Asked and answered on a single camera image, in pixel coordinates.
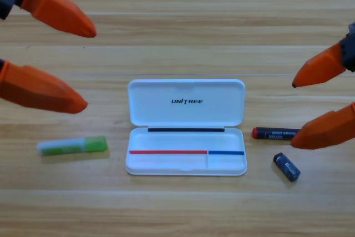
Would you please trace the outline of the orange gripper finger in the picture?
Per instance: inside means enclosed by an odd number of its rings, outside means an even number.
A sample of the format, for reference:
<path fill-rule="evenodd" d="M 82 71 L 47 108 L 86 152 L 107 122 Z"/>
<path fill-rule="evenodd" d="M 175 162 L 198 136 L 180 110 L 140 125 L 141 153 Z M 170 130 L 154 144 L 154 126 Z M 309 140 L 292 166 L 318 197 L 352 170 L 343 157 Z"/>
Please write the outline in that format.
<path fill-rule="evenodd" d="M 97 31 L 89 17 L 70 0 L 23 0 L 21 9 L 50 27 L 85 38 Z"/>
<path fill-rule="evenodd" d="M 1 60 L 1 98 L 27 108 L 76 114 L 88 105 L 61 79 L 28 65 Z"/>
<path fill-rule="evenodd" d="M 345 71 L 341 46 L 336 43 L 309 59 L 294 77 L 292 86 L 297 88 L 325 83 Z"/>
<path fill-rule="evenodd" d="M 291 146 L 299 149 L 319 149 L 353 138 L 354 103 L 307 122 L 293 137 Z"/>

